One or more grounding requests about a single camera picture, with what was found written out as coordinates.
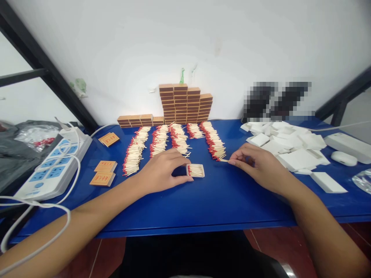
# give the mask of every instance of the clear plastic bag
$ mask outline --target clear plastic bag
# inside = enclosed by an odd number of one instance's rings
[[[14,138],[24,142],[31,149],[41,152],[45,146],[53,143],[59,129],[52,125],[33,125],[21,129]]]

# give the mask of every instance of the tiled floor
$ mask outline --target tiled floor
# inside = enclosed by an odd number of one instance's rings
[[[344,230],[371,260],[371,222],[342,224]],[[287,263],[298,278],[317,278],[299,227],[245,230],[253,248]],[[125,238],[94,239],[56,277],[107,278],[121,264]]]

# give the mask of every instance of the hand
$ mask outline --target hand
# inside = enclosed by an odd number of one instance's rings
[[[138,187],[143,188],[145,195],[160,192],[187,181],[193,181],[193,178],[189,176],[173,177],[171,175],[175,168],[190,163],[188,158],[173,148],[155,155],[132,179]]]
[[[241,168],[265,189],[284,197],[306,188],[273,154],[249,143],[235,151],[228,163]]]

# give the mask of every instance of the matchstick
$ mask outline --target matchstick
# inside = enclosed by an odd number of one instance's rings
[[[205,133],[206,142],[209,145],[209,153],[211,153],[213,159],[216,161],[224,161],[225,154],[224,143],[220,140],[218,133],[213,128],[211,122],[200,123],[201,130]]]
[[[186,142],[188,136],[185,135],[182,126],[180,124],[171,123],[169,125],[169,131],[173,148],[177,149],[181,154],[188,156],[190,154],[187,150],[189,145]]]
[[[169,126],[168,125],[160,125],[156,127],[156,130],[153,132],[153,140],[152,144],[150,145],[150,159],[155,156],[156,154],[159,154],[166,149],[166,140],[168,138],[167,133],[169,132]]]
[[[205,171],[202,164],[187,164],[186,165],[187,176],[203,178],[205,177]]]
[[[205,137],[203,135],[203,133],[200,131],[200,129],[198,128],[197,124],[188,123],[187,124],[187,131],[190,135],[190,139],[193,139],[193,138],[199,139],[199,138],[204,138]]]
[[[126,157],[123,164],[123,176],[130,176],[139,170],[139,163],[142,160],[142,151],[146,147],[148,131],[151,127],[140,127],[131,138],[130,145],[126,150]]]

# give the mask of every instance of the electrical outlet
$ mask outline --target electrical outlet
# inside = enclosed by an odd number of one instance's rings
[[[67,152],[68,154],[71,154],[71,153],[74,153],[75,151],[77,150],[77,146],[72,146],[69,151]],[[53,153],[50,155],[50,156],[59,156],[61,155],[62,153],[58,150],[58,149],[55,149],[53,151]]]
[[[46,173],[48,172],[48,170],[45,170],[45,171],[42,171],[42,172],[36,172],[32,178],[30,179],[30,181],[38,181],[38,180],[42,180]]]
[[[53,168],[52,171],[50,172],[50,174],[46,178],[47,179],[48,178],[56,178],[56,177],[60,176],[61,173],[63,172],[64,168],[66,168],[66,166]]]
[[[57,165],[62,165],[62,164],[66,164],[70,161],[70,157],[69,158],[62,158],[60,162],[57,163]]]
[[[64,139],[64,140],[62,140],[62,142],[59,143],[60,146],[63,145],[63,144],[68,144],[68,140]]]
[[[74,153],[77,150],[77,146],[72,146],[70,150],[68,151],[68,154]]]
[[[57,161],[56,159],[50,159],[50,160],[46,161],[43,165],[41,165],[40,168],[53,166],[56,161]]]
[[[60,154],[61,154],[61,152],[58,149],[55,149],[50,156],[57,156],[57,155],[60,155]]]

